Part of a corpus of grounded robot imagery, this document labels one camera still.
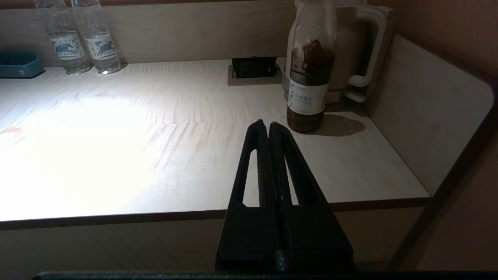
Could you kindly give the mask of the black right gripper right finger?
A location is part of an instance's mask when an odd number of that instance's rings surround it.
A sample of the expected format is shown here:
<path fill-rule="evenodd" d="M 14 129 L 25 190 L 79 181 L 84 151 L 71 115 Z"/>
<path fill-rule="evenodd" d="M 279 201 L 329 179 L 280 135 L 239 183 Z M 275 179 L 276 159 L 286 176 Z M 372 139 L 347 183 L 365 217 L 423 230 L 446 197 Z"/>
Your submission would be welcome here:
<path fill-rule="evenodd" d="M 272 172 L 282 247 L 281 272 L 353 272 L 353 249 L 290 130 L 270 126 Z"/>

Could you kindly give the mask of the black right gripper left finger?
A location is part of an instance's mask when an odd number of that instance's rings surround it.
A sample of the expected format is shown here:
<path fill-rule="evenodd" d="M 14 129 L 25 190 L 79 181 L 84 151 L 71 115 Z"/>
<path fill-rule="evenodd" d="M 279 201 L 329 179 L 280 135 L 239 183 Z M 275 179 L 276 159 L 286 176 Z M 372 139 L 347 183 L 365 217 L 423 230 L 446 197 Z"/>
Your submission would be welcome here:
<path fill-rule="evenodd" d="M 244 205 L 251 153 L 256 151 L 259 206 Z M 217 271 L 269 272 L 281 247 L 268 134 L 263 120 L 247 128 L 216 253 Z"/>

